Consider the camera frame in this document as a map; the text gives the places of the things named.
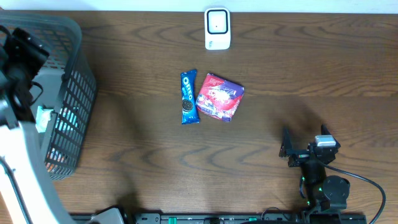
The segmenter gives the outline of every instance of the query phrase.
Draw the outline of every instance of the snack package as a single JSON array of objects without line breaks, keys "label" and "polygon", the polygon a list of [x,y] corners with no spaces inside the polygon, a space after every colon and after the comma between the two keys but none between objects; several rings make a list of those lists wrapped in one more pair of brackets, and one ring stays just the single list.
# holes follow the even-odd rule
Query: snack package
[{"label": "snack package", "polygon": [[230,122],[242,100],[243,92],[242,86],[209,73],[197,98],[198,110]]},{"label": "snack package", "polygon": [[193,83],[196,76],[196,70],[181,73],[182,124],[200,122],[195,104],[195,90],[193,89]]}]

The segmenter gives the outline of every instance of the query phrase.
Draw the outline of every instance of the white device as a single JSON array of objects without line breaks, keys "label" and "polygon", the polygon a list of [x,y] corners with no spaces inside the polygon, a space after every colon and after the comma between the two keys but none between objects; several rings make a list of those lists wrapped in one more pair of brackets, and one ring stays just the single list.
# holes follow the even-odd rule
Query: white device
[{"label": "white device", "polygon": [[231,45],[231,17],[226,8],[210,8],[205,11],[205,47],[208,50],[224,50]]}]

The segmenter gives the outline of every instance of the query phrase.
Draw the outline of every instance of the gray basket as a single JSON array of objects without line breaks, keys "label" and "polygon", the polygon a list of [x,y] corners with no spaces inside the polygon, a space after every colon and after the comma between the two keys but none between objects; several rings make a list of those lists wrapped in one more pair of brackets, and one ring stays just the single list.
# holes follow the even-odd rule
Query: gray basket
[{"label": "gray basket", "polygon": [[[80,27],[66,17],[12,11],[0,12],[0,24],[10,32],[16,27],[24,29],[49,48],[50,57],[34,79],[44,91],[31,110],[35,118],[38,112],[47,111],[48,119],[39,133],[40,154],[53,180],[66,178],[77,167],[97,91],[95,78],[81,52]],[[5,38],[1,34],[0,43]],[[35,98],[40,90],[32,87],[30,92]],[[37,126],[40,124],[43,119],[37,119]]]}]

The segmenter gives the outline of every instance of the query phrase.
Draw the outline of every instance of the white wall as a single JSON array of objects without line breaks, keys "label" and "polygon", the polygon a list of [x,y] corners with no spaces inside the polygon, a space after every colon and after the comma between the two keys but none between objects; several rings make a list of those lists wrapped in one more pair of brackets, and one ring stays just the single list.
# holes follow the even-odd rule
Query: white wall
[{"label": "white wall", "polygon": [[398,0],[0,0],[3,9],[398,13]]}]

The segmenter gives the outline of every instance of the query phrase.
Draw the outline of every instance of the wooden table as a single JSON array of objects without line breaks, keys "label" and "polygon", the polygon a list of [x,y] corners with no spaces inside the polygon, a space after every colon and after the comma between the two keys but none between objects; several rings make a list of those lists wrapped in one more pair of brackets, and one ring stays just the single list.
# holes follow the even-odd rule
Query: wooden table
[{"label": "wooden table", "polygon": [[[99,86],[80,166],[55,182],[68,211],[300,208],[300,169],[278,158],[282,127],[304,148],[325,123],[342,145],[332,165],[379,183],[378,223],[398,222],[397,16],[233,13],[231,48],[208,51],[203,13],[45,13],[81,25]],[[193,68],[196,93],[208,72],[245,87],[232,122],[181,125],[180,73]],[[381,194],[344,178],[347,211],[370,221]]]}]

